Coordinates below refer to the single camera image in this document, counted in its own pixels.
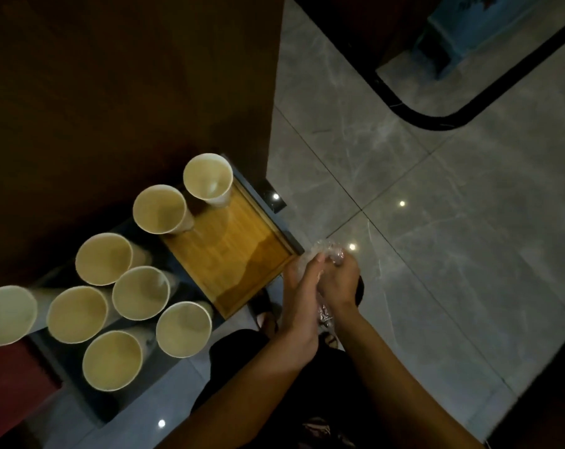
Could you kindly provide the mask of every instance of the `plastic bag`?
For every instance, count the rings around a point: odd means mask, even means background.
[[[297,278],[299,280],[303,278],[303,274],[305,274],[305,268],[307,267],[308,263],[320,252],[324,253],[327,258],[331,258],[334,264],[343,264],[343,259],[345,258],[345,256],[343,254],[341,245],[329,239],[322,239],[320,241],[317,241],[311,249],[306,251],[301,256],[301,258],[299,258],[299,261],[297,262]],[[332,330],[332,315],[330,315],[328,309],[326,309],[324,299],[319,293],[317,294],[317,298],[319,304],[319,324]]]

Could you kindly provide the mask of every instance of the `person's right hand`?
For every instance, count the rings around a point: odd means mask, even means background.
[[[327,259],[324,270],[318,282],[318,291],[322,295],[326,306],[333,316],[338,316],[344,308],[355,308],[355,292],[359,282],[359,265],[357,260],[347,251],[343,264],[335,266],[331,259]]]

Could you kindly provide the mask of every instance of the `tile floor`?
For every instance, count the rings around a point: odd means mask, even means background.
[[[414,108],[445,114],[489,83],[472,69],[509,67],[563,26],[565,0],[543,13],[446,81],[426,81],[407,54],[379,73]],[[565,340],[565,46],[467,126],[425,132],[391,113],[286,0],[267,176],[304,246],[355,244],[362,314],[451,415],[487,437]],[[252,326],[244,309],[212,343]],[[68,390],[29,423],[46,448],[151,448],[208,378],[204,351],[101,429]]]

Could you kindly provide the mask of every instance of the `red object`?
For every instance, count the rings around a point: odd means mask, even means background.
[[[0,437],[59,388],[22,340],[0,347]]]

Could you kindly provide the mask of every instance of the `cup rim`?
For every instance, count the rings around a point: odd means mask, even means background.
[[[136,347],[139,349],[139,366],[135,371],[135,374],[133,375],[133,377],[126,383],[123,384],[121,387],[118,387],[116,389],[101,389],[98,388],[94,385],[91,384],[91,382],[89,381],[89,379],[87,378],[87,375],[85,374],[85,369],[84,369],[84,365],[85,365],[85,358],[87,356],[87,353],[89,352],[89,348],[91,348],[98,340],[101,340],[103,338],[105,338],[106,336],[109,336],[111,334],[114,333],[122,333],[122,334],[126,334],[128,337],[130,337],[131,339],[133,339],[135,341]],[[103,391],[103,392],[114,392],[114,391],[120,391],[121,389],[125,388],[126,386],[128,386],[129,384],[131,384],[133,382],[133,380],[139,375],[139,372],[141,371],[142,367],[143,367],[143,347],[141,347],[141,345],[139,344],[139,341],[137,340],[137,338],[133,335],[130,335],[125,329],[114,329],[112,331],[107,331],[104,332],[103,334],[101,334],[100,336],[98,336],[96,339],[94,339],[89,346],[86,348],[85,350],[85,354],[83,355],[83,361],[81,363],[82,366],[82,370],[83,370],[83,377],[85,378],[85,381],[91,385],[91,387],[93,389],[97,389],[98,391]]]
[[[75,256],[75,270],[76,270],[76,273],[78,274],[78,276],[79,276],[81,279],[83,279],[83,280],[84,280],[85,282],[87,282],[89,285],[93,285],[93,286],[96,286],[96,287],[105,287],[105,286],[112,285],[112,284],[116,283],[116,281],[118,280],[118,279],[116,279],[116,280],[114,280],[114,281],[112,281],[112,282],[108,282],[108,283],[105,283],[105,284],[103,284],[103,283],[102,283],[102,284],[93,283],[93,282],[89,282],[89,280],[87,280],[87,279],[84,279],[84,278],[80,275],[80,272],[79,272],[79,267],[78,267],[78,265],[80,264],[80,251],[81,251],[81,249],[83,249],[83,246],[84,246],[85,244],[87,244],[89,241],[92,241],[92,240],[97,239],[97,238],[107,238],[108,236],[112,236],[112,237],[115,236],[115,237],[121,238],[121,239],[123,239],[123,240],[127,243],[127,246],[128,246],[128,248],[129,248],[129,265],[127,266],[127,270],[126,270],[125,272],[130,271],[130,267],[131,267],[131,265],[133,264],[133,257],[134,257],[133,245],[132,245],[132,243],[131,243],[127,238],[125,238],[125,237],[122,236],[121,234],[113,233],[113,232],[103,232],[103,233],[94,234],[93,236],[91,236],[90,238],[88,238],[83,244],[80,245],[79,249],[78,249],[77,252],[76,252],[76,256]]]
[[[66,299],[66,297],[64,297],[63,295],[67,296],[68,292],[72,292],[73,290],[80,290],[81,288],[89,288],[90,290],[93,290],[96,294],[98,294],[99,296],[101,296],[103,303],[106,305],[105,309],[106,312],[104,313],[103,316],[103,321],[101,322],[101,327],[99,328],[99,330],[97,332],[95,332],[94,334],[92,334],[91,336],[87,337],[84,340],[78,340],[77,342],[66,342],[64,340],[59,339],[58,337],[56,337],[54,335],[54,333],[51,330],[51,327],[49,325],[49,316],[52,313],[52,310],[54,309],[54,304],[58,301],[61,300],[63,301],[64,299]],[[107,301],[106,296],[103,294],[103,292],[101,290],[99,290],[98,288],[92,287],[90,285],[77,285],[75,287],[70,287],[65,289],[62,293],[60,293],[59,295],[57,295],[55,297],[55,299],[52,301],[52,303],[49,305],[49,309],[47,309],[47,316],[45,317],[45,324],[47,325],[47,331],[51,334],[51,336],[56,339],[58,342],[61,342],[63,344],[68,344],[68,345],[74,345],[74,344],[81,344],[83,342],[86,342],[87,340],[93,339],[93,337],[95,337],[97,334],[99,334],[99,332],[101,332],[101,330],[104,328],[104,326],[106,325],[106,321],[107,321],[107,316],[110,313],[110,306],[109,306],[109,302]]]
[[[180,196],[180,198],[182,199],[182,202],[185,204],[185,211],[182,213],[182,217],[181,217],[181,220],[179,221],[179,223],[176,224],[176,226],[172,227],[170,230],[166,230],[166,231],[163,231],[163,232],[155,232],[155,231],[151,231],[151,230],[148,230],[148,229],[142,227],[141,224],[137,221],[137,218],[135,217],[135,207],[137,206],[137,202],[139,201],[139,197],[141,195],[147,193],[147,192],[150,192],[152,190],[157,190],[157,189],[168,189],[168,190],[175,191]],[[181,226],[185,217],[187,216],[188,211],[189,211],[189,205],[187,204],[187,200],[186,200],[185,196],[182,195],[182,192],[180,190],[178,190],[177,188],[175,188],[173,186],[169,186],[168,184],[154,184],[153,186],[149,186],[149,187],[143,189],[139,193],[139,195],[137,195],[137,197],[135,198],[134,203],[133,203],[133,220],[137,224],[137,226],[140,229],[142,229],[144,232],[147,232],[147,233],[150,233],[150,234],[168,234],[168,233],[172,233],[179,226]]]
[[[39,316],[39,305],[37,304],[37,299],[35,299],[35,295],[31,293],[31,290],[29,290],[28,288],[25,287],[21,287],[20,285],[3,285],[0,287],[0,291],[4,291],[4,290],[8,290],[8,289],[16,289],[19,290],[20,292],[24,292],[24,294],[27,295],[27,297],[29,299],[32,300],[33,302],[33,315],[31,318],[31,322],[29,324],[27,324],[27,330],[24,332],[24,334],[22,334],[20,337],[18,337],[18,339],[12,340],[11,342],[6,342],[5,344],[0,344],[0,347],[5,347],[6,345],[11,345],[15,342],[17,342],[18,340],[22,339],[25,335],[27,335],[33,325],[35,324],[35,321],[37,321],[37,317]]]
[[[212,332],[213,332],[212,317],[211,317],[211,315],[209,314],[209,312],[208,312],[201,304],[199,304],[199,303],[197,303],[197,302],[195,302],[195,301],[180,301],[180,302],[176,302],[176,303],[174,303],[173,305],[171,305],[170,307],[168,307],[168,308],[164,311],[164,313],[159,316],[158,324],[155,326],[155,340],[158,342],[159,348],[160,348],[164,353],[166,353],[168,356],[172,356],[172,357],[175,357],[175,358],[177,358],[177,359],[186,359],[186,358],[188,358],[188,357],[195,356],[196,353],[195,353],[195,355],[189,355],[189,356],[176,356],[176,355],[171,355],[170,353],[168,353],[168,351],[166,351],[166,350],[162,347],[162,345],[159,343],[159,337],[158,337],[159,324],[160,324],[160,322],[162,321],[162,318],[164,317],[164,315],[166,315],[168,312],[170,312],[171,309],[179,308],[179,307],[182,307],[183,305],[187,305],[187,304],[192,304],[192,305],[195,305],[195,306],[201,308],[201,309],[203,310],[203,312],[205,313],[205,315],[207,315],[207,318],[209,319],[209,335],[207,336],[207,340],[206,340],[205,344],[203,344],[202,349],[205,348],[205,346],[207,345],[207,342],[209,341],[209,338],[211,337]]]
[[[153,315],[151,315],[151,317],[146,317],[146,318],[131,318],[131,317],[127,317],[126,315],[124,315],[119,309],[118,306],[116,305],[116,301],[114,300],[114,297],[116,295],[116,287],[118,285],[118,282],[127,274],[129,274],[130,272],[133,271],[138,271],[140,269],[153,269],[154,271],[157,271],[160,276],[163,277],[163,279],[166,281],[166,287],[167,287],[167,293],[166,293],[166,299],[164,300],[164,305]],[[159,314],[162,310],[164,310],[166,308],[166,306],[168,305],[168,301],[170,300],[170,293],[172,292],[172,287],[170,286],[170,281],[168,280],[168,278],[166,277],[166,274],[164,274],[164,271],[162,271],[159,268],[156,268],[155,266],[148,266],[148,265],[142,265],[142,266],[136,266],[135,268],[131,268],[128,271],[126,271],[124,274],[122,274],[120,276],[120,278],[118,278],[118,280],[116,280],[116,282],[114,283],[114,288],[112,289],[112,304],[114,305],[114,309],[116,309],[116,312],[118,312],[118,314],[122,315],[122,317],[126,318],[127,320],[131,320],[131,321],[145,321],[148,320],[150,318],[155,317],[157,314]]]
[[[226,167],[228,168],[228,170],[230,171],[230,182],[228,183],[228,187],[226,188],[226,190],[224,192],[222,192],[220,195],[216,196],[216,197],[210,197],[210,198],[202,198],[199,197],[197,195],[195,195],[187,186],[187,179],[185,178],[187,175],[187,169],[189,167],[189,165],[191,165],[193,162],[199,161],[201,159],[205,159],[205,158],[214,158],[217,159],[219,162],[223,163],[226,165]],[[234,171],[233,171],[233,167],[232,165],[230,165],[230,162],[228,161],[228,159],[226,159],[224,156],[222,156],[221,154],[216,154],[215,152],[204,152],[203,154],[198,154],[197,156],[193,157],[188,163],[187,165],[185,165],[185,169],[182,171],[182,182],[185,185],[185,189],[187,189],[187,191],[189,192],[189,194],[191,194],[192,196],[194,196],[197,199],[203,200],[204,202],[210,202],[212,200],[218,199],[223,195],[226,195],[226,192],[228,192],[230,190],[231,187],[233,187],[233,183],[234,183]]]

